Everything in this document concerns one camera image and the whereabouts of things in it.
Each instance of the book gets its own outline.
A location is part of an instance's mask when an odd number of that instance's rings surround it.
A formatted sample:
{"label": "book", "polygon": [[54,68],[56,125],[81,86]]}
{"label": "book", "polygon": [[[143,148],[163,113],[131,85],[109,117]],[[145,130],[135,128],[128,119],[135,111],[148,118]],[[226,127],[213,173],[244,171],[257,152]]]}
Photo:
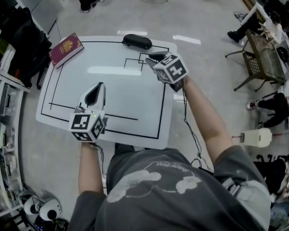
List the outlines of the book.
{"label": "book", "polygon": [[84,47],[76,33],[71,34],[50,51],[49,55],[53,66],[56,68],[62,66],[62,64],[76,55],[83,48]]}

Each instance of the whiteboard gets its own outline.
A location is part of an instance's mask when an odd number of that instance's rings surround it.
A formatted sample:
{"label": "whiteboard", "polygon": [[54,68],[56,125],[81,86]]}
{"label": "whiteboard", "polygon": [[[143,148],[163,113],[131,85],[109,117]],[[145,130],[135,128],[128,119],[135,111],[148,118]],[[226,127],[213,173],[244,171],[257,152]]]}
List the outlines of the whiteboard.
{"label": "whiteboard", "polygon": [[63,66],[50,65],[39,97],[36,119],[68,129],[68,120],[80,95],[91,85],[106,88],[108,117],[99,139],[147,148],[167,146],[173,90],[157,80],[145,63],[149,53],[177,52],[173,43],[152,40],[142,50],[123,45],[119,36],[80,37],[84,49]]}

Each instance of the white device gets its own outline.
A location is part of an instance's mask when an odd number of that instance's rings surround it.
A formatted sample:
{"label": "white device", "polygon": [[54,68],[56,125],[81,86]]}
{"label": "white device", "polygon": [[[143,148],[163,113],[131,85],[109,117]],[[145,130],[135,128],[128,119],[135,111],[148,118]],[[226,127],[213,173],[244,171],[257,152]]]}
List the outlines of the white device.
{"label": "white device", "polygon": [[45,221],[55,220],[62,213],[62,208],[58,200],[50,198],[46,201],[42,201],[37,195],[30,191],[20,193],[19,202],[24,206],[26,214],[39,214]]}
{"label": "white device", "polygon": [[59,201],[54,198],[39,205],[38,211],[39,216],[45,221],[55,220],[62,213]]}
{"label": "white device", "polygon": [[180,80],[188,75],[188,69],[179,54],[158,51],[149,54],[149,58],[146,58],[145,61],[157,75],[159,81],[169,84],[175,92],[182,88]]}
{"label": "white device", "polygon": [[78,141],[96,142],[100,133],[105,129],[106,89],[103,82],[90,86],[80,96],[78,106],[71,113],[68,130]]}
{"label": "white device", "polygon": [[28,215],[38,214],[36,210],[36,203],[39,202],[39,198],[36,195],[30,196],[24,203],[24,211]]}
{"label": "white device", "polygon": [[167,52],[165,58],[153,66],[154,72],[164,83],[175,84],[188,74],[183,59],[178,54]]}

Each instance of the gray floor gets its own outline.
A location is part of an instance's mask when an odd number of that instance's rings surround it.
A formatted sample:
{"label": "gray floor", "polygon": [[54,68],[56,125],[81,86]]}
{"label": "gray floor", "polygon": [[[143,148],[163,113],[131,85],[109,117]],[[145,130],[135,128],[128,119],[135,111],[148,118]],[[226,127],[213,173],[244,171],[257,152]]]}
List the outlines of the gray floor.
{"label": "gray floor", "polygon": [[[258,114],[245,109],[246,101],[262,97],[273,89],[268,84],[256,94],[253,89],[261,81],[255,80],[233,91],[247,77],[242,55],[224,57],[241,49],[226,35],[227,31],[239,27],[233,11],[246,13],[247,8],[241,0],[169,0],[168,3],[165,0],[105,0],[88,14],[82,14],[78,0],[71,0],[59,14],[50,36],[56,44],[60,37],[73,32],[78,36],[116,35],[118,30],[133,30],[146,31],[151,39],[176,43],[190,76],[214,104],[229,133],[236,136],[256,126]],[[173,35],[198,39],[201,44],[174,40]],[[70,219],[78,195],[78,145],[69,132],[35,120],[38,98],[39,91],[32,88],[23,102],[20,147],[23,180],[39,193],[53,193],[61,202],[63,217]],[[197,151],[183,115],[182,100],[174,100],[168,146],[179,149],[191,161]],[[211,166],[190,110],[188,120]],[[106,170],[114,146],[106,142],[100,145],[105,151]],[[273,147],[288,149],[286,138],[274,138],[272,145],[262,152],[269,152]],[[250,153],[255,155],[258,151],[251,149]]]}

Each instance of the table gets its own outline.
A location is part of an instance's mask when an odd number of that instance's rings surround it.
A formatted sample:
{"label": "table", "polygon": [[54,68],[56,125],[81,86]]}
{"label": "table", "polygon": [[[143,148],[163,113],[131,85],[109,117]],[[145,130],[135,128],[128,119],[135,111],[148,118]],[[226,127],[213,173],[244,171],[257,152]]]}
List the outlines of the table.
{"label": "table", "polygon": [[263,22],[267,21],[270,17],[267,15],[267,13],[264,11],[263,6],[261,6],[259,3],[255,3],[254,7],[249,11],[249,13],[245,16],[244,20],[241,21],[241,25],[243,25],[247,20],[255,13],[259,12],[259,15],[262,16],[261,20]]}
{"label": "table", "polygon": [[36,119],[67,130],[80,95],[97,82],[105,83],[108,122],[99,139],[134,146],[167,146],[173,90],[157,80],[145,63],[149,53],[177,52],[174,43],[152,40],[142,50],[123,45],[119,36],[80,37],[84,49],[63,66],[51,64],[39,97]]}
{"label": "table", "polygon": [[274,45],[271,42],[268,43],[264,37],[251,30],[246,31],[246,36],[253,53],[245,51],[246,42],[241,51],[236,51],[225,56],[227,58],[229,55],[242,53],[249,73],[249,77],[236,87],[234,91],[246,85],[252,79],[264,80],[262,85],[255,91],[258,91],[266,81],[284,83],[283,68]]}

